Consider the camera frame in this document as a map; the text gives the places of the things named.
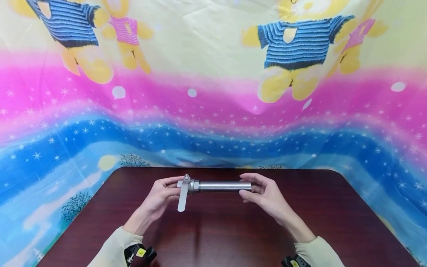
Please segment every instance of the blue striped sweater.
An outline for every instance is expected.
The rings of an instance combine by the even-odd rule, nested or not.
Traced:
[[[288,23],[278,21],[258,26],[261,48],[268,46],[264,68],[278,66],[286,70],[297,70],[323,64],[336,35],[342,26],[354,16],[337,16],[318,21]],[[296,29],[289,43],[284,41],[286,28]]]
[[[94,13],[100,6],[69,2],[67,0],[26,0],[50,35],[64,47],[98,46],[93,30]],[[46,17],[37,2],[46,2],[50,7],[50,18]]]

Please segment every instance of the black wrist strap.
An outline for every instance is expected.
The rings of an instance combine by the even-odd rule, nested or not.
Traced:
[[[125,260],[128,267],[131,266],[135,257],[142,258],[144,262],[150,264],[156,256],[157,253],[152,247],[146,249],[143,244],[135,244],[125,249]]]
[[[310,264],[308,264],[298,254],[294,258],[291,258],[291,257],[287,256],[282,261],[282,266],[283,267],[311,267]]]

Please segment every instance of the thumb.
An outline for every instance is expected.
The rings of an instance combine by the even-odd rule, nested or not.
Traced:
[[[250,202],[253,202],[253,203],[257,204],[257,205],[260,204],[260,198],[261,198],[261,196],[258,195],[258,194],[254,194],[254,193],[246,191],[246,190],[240,190],[239,194],[240,194],[240,196],[242,198],[244,198],[244,199],[246,199],[246,200],[248,200]]]

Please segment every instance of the pink striped shirt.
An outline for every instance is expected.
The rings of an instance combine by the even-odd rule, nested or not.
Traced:
[[[345,45],[343,52],[346,51],[347,49],[361,45],[363,43],[363,40],[365,39],[365,36],[372,29],[374,23],[375,23],[375,19],[370,18],[365,22],[362,22],[354,31],[352,31],[350,33],[350,39]]]
[[[125,44],[139,45],[137,36],[138,22],[135,19],[111,17],[110,24],[116,30],[117,41]]]

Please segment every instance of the dark red table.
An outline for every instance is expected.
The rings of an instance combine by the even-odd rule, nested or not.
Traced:
[[[200,180],[238,180],[256,171],[274,179],[293,209],[340,255],[346,267],[416,267],[417,263],[338,173],[328,170],[120,168],[58,242],[41,267],[86,266],[109,235],[142,203],[156,179],[186,173]],[[144,237],[158,267],[280,266],[294,254],[291,237],[259,207],[234,193],[202,193],[185,212],[172,203]]]

